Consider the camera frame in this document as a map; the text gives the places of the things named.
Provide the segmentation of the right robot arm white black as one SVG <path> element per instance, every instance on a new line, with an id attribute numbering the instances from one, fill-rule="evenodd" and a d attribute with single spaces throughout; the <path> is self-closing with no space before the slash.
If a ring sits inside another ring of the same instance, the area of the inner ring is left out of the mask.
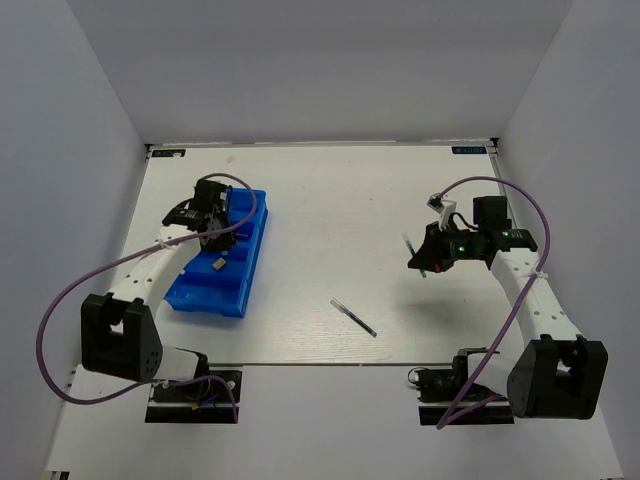
<path id="1" fill-rule="evenodd" d="M 587 420 L 596 410 L 608 363 L 602 342 L 588 340 L 569 320 L 548 280 L 537 271 L 540 256 L 529 231 L 516 229 L 503 196 L 473 200 L 473 226 L 459 228 L 456 204 L 432 196 L 440 218 L 408 265 L 434 274 L 462 260 L 481 261 L 502 287 L 524 350 L 512 359 L 498 350 L 461 349 L 447 370 L 418 369 L 409 380 L 424 402 L 452 401 L 457 395 L 480 402 L 498 394 L 520 418 Z"/>

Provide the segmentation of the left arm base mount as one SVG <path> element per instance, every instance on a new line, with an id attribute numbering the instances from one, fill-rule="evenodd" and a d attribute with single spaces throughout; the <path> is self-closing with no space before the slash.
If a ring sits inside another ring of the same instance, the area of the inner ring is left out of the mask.
<path id="1" fill-rule="evenodd" d="M 207 380 L 187 386 L 164 384 L 153 386 L 147 403 L 145 422 L 148 424 L 236 424 L 240 412 L 243 371 L 211 369 L 210 375 L 220 382 Z"/>

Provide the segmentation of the small tan eraser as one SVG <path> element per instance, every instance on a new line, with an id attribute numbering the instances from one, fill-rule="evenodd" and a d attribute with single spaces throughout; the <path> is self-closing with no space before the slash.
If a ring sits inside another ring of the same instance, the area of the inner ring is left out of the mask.
<path id="1" fill-rule="evenodd" d="M 216 260 L 216 261 L 212 264 L 213 268 L 214 268 L 216 271 L 218 271 L 218 270 L 222 269 L 225 265 L 226 265 L 226 260 L 225 260 L 225 259 L 223 259 L 223 258 L 220 258 L 220 259 Z"/>

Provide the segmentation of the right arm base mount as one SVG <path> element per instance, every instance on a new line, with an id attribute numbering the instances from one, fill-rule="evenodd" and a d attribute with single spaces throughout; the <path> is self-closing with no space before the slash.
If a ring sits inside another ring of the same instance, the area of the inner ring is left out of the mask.
<path id="1" fill-rule="evenodd" d="M 407 374 L 417 394 L 421 426 L 435 426 L 457 395 L 452 369 L 416 367 Z M 484 406 L 454 419 L 451 426 L 512 425 L 514 416 L 506 399 L 498 397 Z"/>

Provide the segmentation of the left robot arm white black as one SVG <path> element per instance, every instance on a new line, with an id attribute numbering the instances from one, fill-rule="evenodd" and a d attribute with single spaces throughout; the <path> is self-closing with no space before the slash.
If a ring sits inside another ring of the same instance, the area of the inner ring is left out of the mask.
<path id="1" fill-rule="evenodd" d="M 233 245 L 229 210 L 233 188 L 212 180 L 196 183 L 194 196 L 162 220 L 157 251 L 144 254 L 123 280 L 81 306 L 81 357 L 85 369 L 137 383 L 177 381 L 188 398 L 211 387 L 204 356 L 162 344 L 154 321 L 169 288 L 201 251 Z"/>

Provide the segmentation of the green ink pen refill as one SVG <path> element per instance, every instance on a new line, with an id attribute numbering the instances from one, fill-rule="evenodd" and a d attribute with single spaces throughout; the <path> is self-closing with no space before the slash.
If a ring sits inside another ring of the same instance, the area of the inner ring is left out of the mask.
<path id="1" fill-rule="evenodd" d="M 401 237 L 402 237 L 403 242 L 404 242 L 405 246 L 407 247 L 411 257 L 413 257 L 416 254 L 416 250 L 414 249 L 413 244 L 412 244 L 408 234 L 406 232 L 403 232 L 401 234 Z M 422 278 L 426 278 L 426 276 L 427 276 L 426 271 L 419 270 L 419 272 L 420 272 Z"/>

